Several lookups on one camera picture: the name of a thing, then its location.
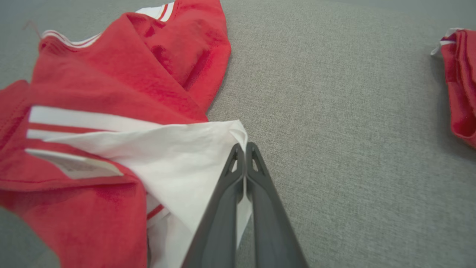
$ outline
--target gray upholstery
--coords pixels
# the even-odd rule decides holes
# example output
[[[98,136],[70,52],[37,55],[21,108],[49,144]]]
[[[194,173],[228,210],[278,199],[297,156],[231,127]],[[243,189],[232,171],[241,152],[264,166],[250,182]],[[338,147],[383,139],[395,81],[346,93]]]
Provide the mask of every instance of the gray upholstery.
[[[476,29],[476,3],[342,2],[222,0],[232,56],[210,120],[240,119],[258,144],[311,267],[476,266],[476,150],[451,134],[429,56],[448,28]],[[1,86],[31,75],[28,19],[81,40],[158,4],[3,3]],[[0,245],[12,264],[39,247]],[[251,225],[238,267],[253,267]]]

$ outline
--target care label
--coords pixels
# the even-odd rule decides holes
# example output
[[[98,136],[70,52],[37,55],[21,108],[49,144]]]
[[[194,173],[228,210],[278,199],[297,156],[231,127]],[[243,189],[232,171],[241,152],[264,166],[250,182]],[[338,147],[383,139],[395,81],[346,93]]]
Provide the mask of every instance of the care label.
[[[71,179],[124,175],[115,165],[106,161],[47,150],[25,149],[25,151],[52,163]]]

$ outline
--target red and white garment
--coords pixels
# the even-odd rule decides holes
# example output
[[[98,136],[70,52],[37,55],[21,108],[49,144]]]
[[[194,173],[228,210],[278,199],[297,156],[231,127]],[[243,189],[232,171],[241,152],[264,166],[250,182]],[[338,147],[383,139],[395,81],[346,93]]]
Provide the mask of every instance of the red and white garment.
[[[476,147],[476,31],[449,29],[431,55],[445,61],[451,130]]]
[[[219,1],[125,13],[82,42],[46,31],[39,51],[31,83],[0,92],[0,204],[62,267],[145,267],[147,227],[153,267],[179,267],[247,141],[239,121],[206,123],[231,51]]]

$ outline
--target red fabric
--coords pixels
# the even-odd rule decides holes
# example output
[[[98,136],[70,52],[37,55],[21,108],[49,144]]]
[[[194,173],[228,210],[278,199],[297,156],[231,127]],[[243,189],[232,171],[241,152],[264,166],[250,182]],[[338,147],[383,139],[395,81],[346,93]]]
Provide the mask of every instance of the red fabric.
[[[41,105],[159,124],[207,121],[231,52],[221,5],[178,0],[166,22],[125,13],[96,41],[85,42],[90,46],[71,47],[62,39],[41,40],[30,85],[18,81],[0,92],[0,205],[51,247],[61,267],[145,267],[146,193],[140,181],[96,155],[27,140],[28,128],[95,131],[29,126],[29,111]],[[25,148],[107,161],[124,176],[73,180]]]
[[[476,31],[461,30],[445,38],[441,53],[445,60],[451,130],[476,147]]]

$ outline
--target folded red cloth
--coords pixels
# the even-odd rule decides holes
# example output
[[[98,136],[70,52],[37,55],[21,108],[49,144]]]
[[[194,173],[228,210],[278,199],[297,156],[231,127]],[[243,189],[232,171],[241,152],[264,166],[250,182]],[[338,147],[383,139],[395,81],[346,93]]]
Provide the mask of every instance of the folded red cloth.
[[[451,110],[451,130],[476,147],[476,31],[451,29],[441,54]]]

